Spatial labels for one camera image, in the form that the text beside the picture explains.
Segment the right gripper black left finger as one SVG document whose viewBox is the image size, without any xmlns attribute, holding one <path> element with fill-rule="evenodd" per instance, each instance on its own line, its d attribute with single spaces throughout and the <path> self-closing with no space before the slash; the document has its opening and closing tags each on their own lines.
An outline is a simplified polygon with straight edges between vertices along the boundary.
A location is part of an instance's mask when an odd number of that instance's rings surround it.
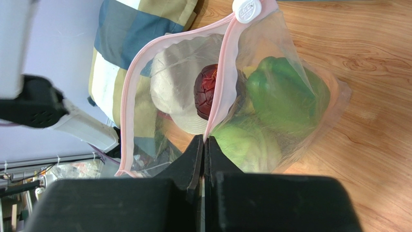
<svg viewBox="0 0 412 232">
<path fill-rule="evenodd" d="M 27 232 L 198 232 L 203 137 L 152 178 L 63 179 L 35 205 Z"/>
</svg>

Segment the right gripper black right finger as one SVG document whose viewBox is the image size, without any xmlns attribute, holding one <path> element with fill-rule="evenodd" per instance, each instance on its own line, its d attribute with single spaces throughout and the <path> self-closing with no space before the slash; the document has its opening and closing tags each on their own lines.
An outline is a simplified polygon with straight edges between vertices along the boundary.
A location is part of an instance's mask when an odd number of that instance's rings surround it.
<svg viewBox="0 0 412 232">
<path fill-rule="evenodd" d="M 247 174 L 210 137 L 205 143 L 208 232 L 360 232 L 343 185 L 329 176 Z"/>
</svg>

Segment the pale green cabbage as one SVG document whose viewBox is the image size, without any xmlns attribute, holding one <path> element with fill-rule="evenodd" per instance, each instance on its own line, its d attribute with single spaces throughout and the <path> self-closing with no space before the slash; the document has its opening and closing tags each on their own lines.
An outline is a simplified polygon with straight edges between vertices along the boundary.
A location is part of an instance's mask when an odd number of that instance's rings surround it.
<svg viewBox="0 0 412 232">
<path fill-rule="evenodd" d="M 234 116 L 218 125 L 211 136 L 224 155 L 244 172 L 270 173 L 280 165 L 278 136 L 255 115 Z"/>
</svg>

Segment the clear zip top bag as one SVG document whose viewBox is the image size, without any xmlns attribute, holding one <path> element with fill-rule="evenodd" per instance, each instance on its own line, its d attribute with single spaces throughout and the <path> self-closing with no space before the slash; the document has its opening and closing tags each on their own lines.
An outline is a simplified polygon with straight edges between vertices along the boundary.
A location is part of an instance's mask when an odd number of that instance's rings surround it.
<svg viewBox="0 0 412 232">
<path fill-rule="evenodd" d="M 329 88 L 330 101 L 318 127 L 306 137 L 274 131 L 282 158 L 272 172 L 282 172 L 296 162 L 307 148 L 339 120 L 349 103 L 351 89 L 331 72 L 308 65 L 297 54 L 283 12 L 275 0 L 236 0 L 233 12 L 211 25 L 156 38 L 135 56 L 123 85 L 120 109 L 121 161 L 117 175 L 154 177 L 177 160 L 194 138 L 180 129 L 171 117 L 158 110 L 150 94 L 150 73 L 154 57 L 162 50 L 195 37 L 223 35 L 216 86 L 203 141 L 213 130 L 234 116 L 256 115 L 242 69 L 258 67 L 266 57 L 286 58 L 307 87 L 305 68 L 314 72 Z"/>
</svg>

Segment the green bell pepper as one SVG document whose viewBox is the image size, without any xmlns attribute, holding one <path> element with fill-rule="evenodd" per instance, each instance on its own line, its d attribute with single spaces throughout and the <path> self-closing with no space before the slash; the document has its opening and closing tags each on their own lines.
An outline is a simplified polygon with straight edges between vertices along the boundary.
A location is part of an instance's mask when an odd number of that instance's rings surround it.
<svg viewBox="0 0 412 232">
<path fill-rule="evenodd" d="M 305 68 L 310 87 L 286 58 L 266 57 L 249 76 L 246 87 L 260 121 L 281 133 L 310 135 L 329 105 L 326 83 Z"/>
</svg>

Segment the yellow pear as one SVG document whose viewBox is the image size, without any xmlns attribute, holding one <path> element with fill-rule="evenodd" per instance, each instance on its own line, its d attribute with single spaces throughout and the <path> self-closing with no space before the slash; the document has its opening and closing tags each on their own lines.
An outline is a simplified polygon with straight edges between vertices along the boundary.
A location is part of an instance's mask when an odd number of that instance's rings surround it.
<svg viewBox="0 0 412 232">
<path fill-rule="evenodd" d="M 245 77 L 248 79 L 250 75 L 257 69 L 256 66 L 246 66 L 242 69 L 242 72 L 244 73 Z"/>
</svg>

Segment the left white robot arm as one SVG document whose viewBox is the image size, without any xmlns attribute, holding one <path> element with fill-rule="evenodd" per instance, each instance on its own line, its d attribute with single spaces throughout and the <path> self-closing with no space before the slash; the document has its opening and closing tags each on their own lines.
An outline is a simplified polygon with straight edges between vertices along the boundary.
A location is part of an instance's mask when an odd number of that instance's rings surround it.
<svg viewBox="0 0 412 232">
<path fill-rule="evenodd" d="M 118 132 L 79 109 L 45 77 L 23 74 L 35 0 L 0 2 L 0 117 L 11 125 L 61 131 L 102 152 L 119 145 Z"/>
</svg>

